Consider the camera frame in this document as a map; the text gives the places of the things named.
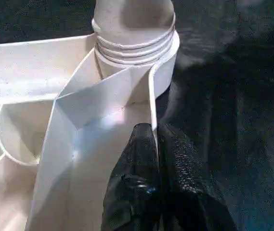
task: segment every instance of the cylindrical neck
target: cylindrical neck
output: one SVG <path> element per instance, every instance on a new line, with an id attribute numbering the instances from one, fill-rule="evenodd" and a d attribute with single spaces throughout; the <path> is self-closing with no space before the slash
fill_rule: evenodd
<path id="1" fill-rule="evenodd" d="M 92 26 L 97 49 L 129 65 L 154 62 L 172 43 L 175 14 L 170 0 L 97 0 Z"/>
<path id="2" fill-rule="evenodd" d="M 135 45 L 165 33 L 173 17 L 170 0 L 97 0 L 93 25 L 111 43 Z"/>

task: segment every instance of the black glove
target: black glove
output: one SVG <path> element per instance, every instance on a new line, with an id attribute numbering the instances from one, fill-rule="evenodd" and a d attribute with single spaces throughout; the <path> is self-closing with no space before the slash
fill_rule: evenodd
<path id="1" fill-rule="evenodd" d="M 158 126 L 165 230 L 236 230 L 216 182 L 193 143 L 171 125 Z"/>
<path id="2" fill-rule="evenodd" d="M 159 182 L 151 126 L 138 124 L 110 176 L 101 230 L 153 231 L 161 215 Z"/>

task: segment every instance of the curved plastic edge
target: curved plastic edge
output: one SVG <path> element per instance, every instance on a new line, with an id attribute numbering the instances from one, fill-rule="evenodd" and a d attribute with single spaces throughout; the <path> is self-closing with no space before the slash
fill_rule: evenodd
<path id="1" fill-rule="evenodd" d="M 3 110 L 3 106 L 4 106 L 4 104 L 2 104 L 0 106 L 0 118 L 1 118 L 1 113 L 2 113 L 2 110 Z M 3 155 L 7 156 L 9 159 L 11 159 L 12 161 L 16 162 L 19 165 L 26 166 L 26 167 L 37 167 L 37 165 L 38 165 L 38 163 L 25 163 L 25 162 L 22 162 L 20 160 L 17 160 L 16 158 L 14 158 L 12 155 L 10 155 L 9 152 L 4 147 L 4 144 L 2 142 L 1 137 L 0 137 L 0 148 L 3 152 Z"/>

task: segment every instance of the gloved hand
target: gloved hand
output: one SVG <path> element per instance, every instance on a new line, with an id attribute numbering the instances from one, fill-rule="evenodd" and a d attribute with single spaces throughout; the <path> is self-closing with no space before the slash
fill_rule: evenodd
<path id="1" fill-rule="evenodd" d="M 104 198 L 102 231 L 153 231 L 161 215 L 156 144 L 149 124 L 134 127 Z"/>
<path id="2" fill-rule="evenodd" d="M 102 231 L 236 230 L 216 182 L 190 139 L 159 125 L 159 167 L 149 124 L 135 126 L 110 176 Z"/>

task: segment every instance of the dark background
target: dark background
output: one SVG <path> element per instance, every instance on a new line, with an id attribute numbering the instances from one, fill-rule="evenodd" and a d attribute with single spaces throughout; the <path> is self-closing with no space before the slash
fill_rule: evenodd
<path id="1" fill-rule="evenodd" d="M 160 121 L 194 141 L 239 230 L 274 230 L 274 0 L 174 0 Z M 0 0 L 0 43 L 92 33 L 94 0 Z"/>

